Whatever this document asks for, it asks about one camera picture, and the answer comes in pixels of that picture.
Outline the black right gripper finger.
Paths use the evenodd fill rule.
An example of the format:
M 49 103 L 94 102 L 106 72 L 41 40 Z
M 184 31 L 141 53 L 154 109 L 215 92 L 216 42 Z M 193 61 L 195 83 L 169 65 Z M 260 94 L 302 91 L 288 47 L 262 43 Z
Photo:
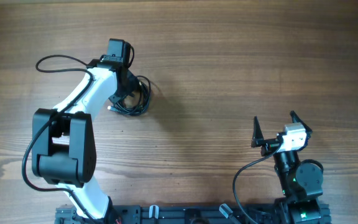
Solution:
M 306 135 L 310 136 L 313 133 L 313 130 L 295 113 L 295 111 L 290 111 L 291 120 L 293 123 L 301 123 L 305 128 Z
M 262 130 L 260 128 L 258 117 L 255 116 L 252 141 L 259 142 L 259 141 L 263 141 L 263 140 L 264 140 L 264 136 L 263 136 Z

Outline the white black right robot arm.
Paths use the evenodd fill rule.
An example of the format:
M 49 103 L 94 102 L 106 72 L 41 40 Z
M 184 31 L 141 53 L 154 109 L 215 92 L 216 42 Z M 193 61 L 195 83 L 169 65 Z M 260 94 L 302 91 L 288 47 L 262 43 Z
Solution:
M 323 166 L 316 160 L 301 161 L 298 153 L 307 147 L 312 129 L 294 112 L 292 122 L 284 125 L 275 138 L 265 139 L 257 117 L 254 117 L 252 147 L 261 148 L 262 157 L 273 157 L 284 198 L 278 199 L 283 223 L 322 223 L 323 211 L 318 197 L 323 194 Z

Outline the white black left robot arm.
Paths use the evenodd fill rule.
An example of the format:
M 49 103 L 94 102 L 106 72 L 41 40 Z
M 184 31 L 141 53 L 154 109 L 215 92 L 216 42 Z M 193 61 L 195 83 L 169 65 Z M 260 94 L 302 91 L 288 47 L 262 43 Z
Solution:
M 49 191 L 65 192 L 75 206 L 81 223 L 121 223 L 112 200 L 94 177 L 96 145 L 93 120 L 109 100 L 109 110 L 128 116 L 145 113 L 149 107 L 150 82 L 130 70 L 133 46 L 122 39 L 110 39 L 106 54 L 84 64 L 84 79 L 52 109 L 38 109 L 32 122 L 32 140 L 22 161 L 22 177 L 36 191 L 26 173 L 32 172 L 50 184 Z

